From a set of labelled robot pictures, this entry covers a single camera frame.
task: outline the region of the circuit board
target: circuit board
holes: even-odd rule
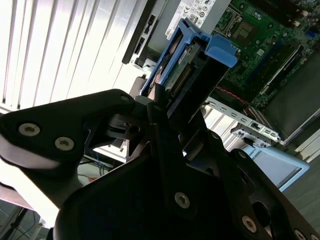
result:
[[[320,2],[293,3],[301,9],[298,17],[281,24],[250,0],[233,0],[213,32],[232,41],[239,59],[220,86],[236,86],[234,94],[257,109],[263,109],[319,48],[320,34],[310,28],[319,26]]]

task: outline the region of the blue drive tray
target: blue drive tray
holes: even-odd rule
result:
[[[238,59],[235,57],[236,49],[232,47],[231,41],[224,38],[221,35],[210,35],[202,32],[198,27],[196,27],[189,19],[181,19],[178,26],[176,27],[174,34],[172,35],[168,45],[165,50],[161,54],[156,66],[154,67],[149,79],[146,81],[145,85],[141,90],[141,95],[147,96],[147,92],[149,90],[150,84],[155,77],[156,72],[158,71],[163,59],[165,56],[169,54],[169,51],[172,45],[175,43],[176,35],[180,35],[182,33],[181,41],[179,45],[176,47],[169,63],[167,64],[165,70],[161,74],[161,78],[159,79],[158,84],[163,85],[168,78],[168,75],[174,68],[175,64],[181,57],[184,49],[187,45],[189,45],[193,40],[202,41],[207,43],[205,54],[218,62],[232,68],[236,65]]]

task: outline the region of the red cable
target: red cable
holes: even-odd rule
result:
[[[228,91],[228,90],[226,90],[226,89],[224,89],[224,88],[222,88],[222,87],[219,87],[219,86],[216,86],[215,88],[216,88],[216,89],[219,89],[219,90],[221,90],[221,91],[223,91],[223,92],[225,92],[225,93],[227,93],[227,94],[230,94],[231,96],[233,96],[233,97],[235,97],[236,99],[238,99],[242,104],[244,104],[245,106],[248,106],[248,104],[247,104],[244,100],[242,100],[241,97],[235,95],[234,93],[232,93],[232,92],[230,92],[230,91]]]

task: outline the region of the warning label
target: warning label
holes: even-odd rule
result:
[[[165,32],[166,38],[170,40],[182,18],[188,18],[200,28],[215,2],[216,0],[181,0]]]

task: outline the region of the computer monitor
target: computer monitor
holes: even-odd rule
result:
[[[300,178],[310,167],[307,162],[272,146],[264,148],[246,146],[243,150],[281,192]]]

